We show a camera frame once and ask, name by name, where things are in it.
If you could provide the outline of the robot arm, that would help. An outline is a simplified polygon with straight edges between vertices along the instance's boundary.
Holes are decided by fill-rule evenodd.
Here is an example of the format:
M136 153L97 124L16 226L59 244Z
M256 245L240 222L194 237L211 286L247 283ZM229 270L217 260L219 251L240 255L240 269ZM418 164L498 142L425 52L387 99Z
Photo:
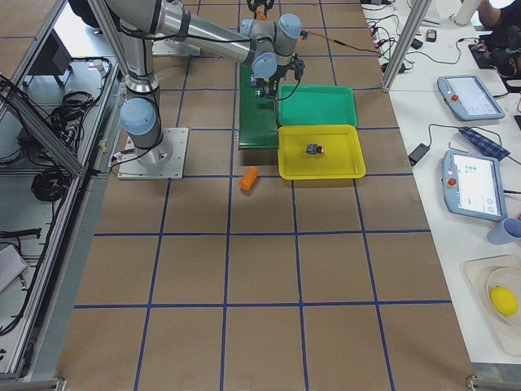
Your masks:
M278 148L278 88L288 72L299 81L304 62L296 54L302 24L293 14L267 20L271 1L250 1L253 17L232 31L189 11L181 1L72 1L88 25L106 34L123 67L132 96L154 99L159 79L153 56L199 56L203 52L239 64L239 149Z
M255 20L267 20L268 11L274 6L274 0L247 0L248 10Z

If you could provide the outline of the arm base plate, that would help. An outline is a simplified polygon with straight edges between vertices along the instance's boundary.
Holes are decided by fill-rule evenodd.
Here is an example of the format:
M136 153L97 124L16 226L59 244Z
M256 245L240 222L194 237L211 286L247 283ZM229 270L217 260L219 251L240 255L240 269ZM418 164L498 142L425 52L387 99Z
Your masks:
M173 37L168 38L170 35L174 35L173 30L164 30L149 35L153 42L152 53L155 57L198 57L201 55L201 49L197 46L184 41L176 41Z
M182 179L186 159L189 129L163 128L163 140L147 154L144 150L135 150L130 136L125 148L130 153L116 158L117 177L120 180L162 180Z

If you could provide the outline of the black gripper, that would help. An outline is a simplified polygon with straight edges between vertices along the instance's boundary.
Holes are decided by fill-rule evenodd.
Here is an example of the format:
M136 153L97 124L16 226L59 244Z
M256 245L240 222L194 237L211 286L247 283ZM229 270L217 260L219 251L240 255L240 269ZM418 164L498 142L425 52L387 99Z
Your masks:
M261 88L265 93L278 92L278 79L276 77L267 77L261 79Z

